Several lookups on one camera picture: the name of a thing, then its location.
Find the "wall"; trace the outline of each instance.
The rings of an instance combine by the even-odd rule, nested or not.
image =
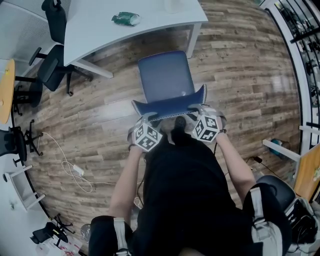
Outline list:
[[[7,124],[0,124],[0,129],[8,130],[9,125],[12,125],[11,120]],[[39,204],[28,212],[17,205],[14,210],[11,209],[10,203],[17,202],[16,195],[2,175],[4,172],[15,171],[13,158],[17,159],[17,156],[7,154],[0,157],[0,255],[36,256],[36,244],[30,237],[33,231],[42,229],[49,219]],[[23,196],[27,197],[32,193],[24,174],[18,175],[14,181]]]
[[[0,5],[0,72],[1,62],[14,59],[16,75],[23,76],[38,47],[44,53],[54,45],[45,12],[44,0],[4,0]],[[61,5],[68,16],[71,0]]]

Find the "chair armrest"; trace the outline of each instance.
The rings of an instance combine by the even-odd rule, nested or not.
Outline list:
[[[52,76],[53,72],[55,71],[55,69],[57,68],[58,66],[58,59],[55,58],[52,63],[50,64],[49,68],[47,69],[46,73],[45,73],[45,76],[43,77],[43,83],[46,83],[48,82],[48,80],[50,79],[50,77]]]
[[[40,53],[41,51],[41,47],[38,47],[38,49],[36,49],[36,51],[34,52],[34,54],[32,55],[31,59],[29,60],[29,66],[32,65],[32,63],[34,63],[38,53]]]

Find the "wristband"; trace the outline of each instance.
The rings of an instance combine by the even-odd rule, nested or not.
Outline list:
[[[131,150],[131,147],[132,147],[132,146],[136,146],[136,144],[133,144],[133,143],[130,144],[129,147],[128,147],[128,150],[129,150],[129,151]]]

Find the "blue chair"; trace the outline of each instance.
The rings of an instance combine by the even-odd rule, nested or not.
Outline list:
[[[145,57],[138,61],[146,103],[132,101],[136,112],[143,116],[156,112],[149,121],[190,114],[191,104],[204,104],[207,87],[195,92],[187,56],[176,50]]]

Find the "white table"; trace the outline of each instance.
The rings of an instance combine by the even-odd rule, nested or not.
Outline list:
[[[38,195],[37,192],[34,192],[32,194],[30,194],[27,198],[23,199],[22,196],[19,194],[19,190],[16,187],[16,184],[13,180],[13,177],[24,173],[25,171],[29,170],[32,168],[32,165],[29,165],[25,168],[22,168],[19,171],[16,172],[5,172],[4,176],[6,179],[6,183],[8,184],[8,186],[11,186],[14,191],[16,192],[17,198],[18,198],[18,204],[20,204],[21,208],[24,209],[26,212],[28,210],[30,210],[36,203],[40,202],[46,195],[42,194],[41,196],[39,196],[38,198],[36,198],[35,196]]]
[[[111,21],[119,12],[141,16],[137,26]],[[72,0],[64,39],[64,65],[73,64],[107,78],[113,74],[82,58],[103,47],[143,33],[192,25],[186,55],[191,58],[201,24],[208,22],[198,0],[180,0],[178,12],[169,13],[165,0]]]

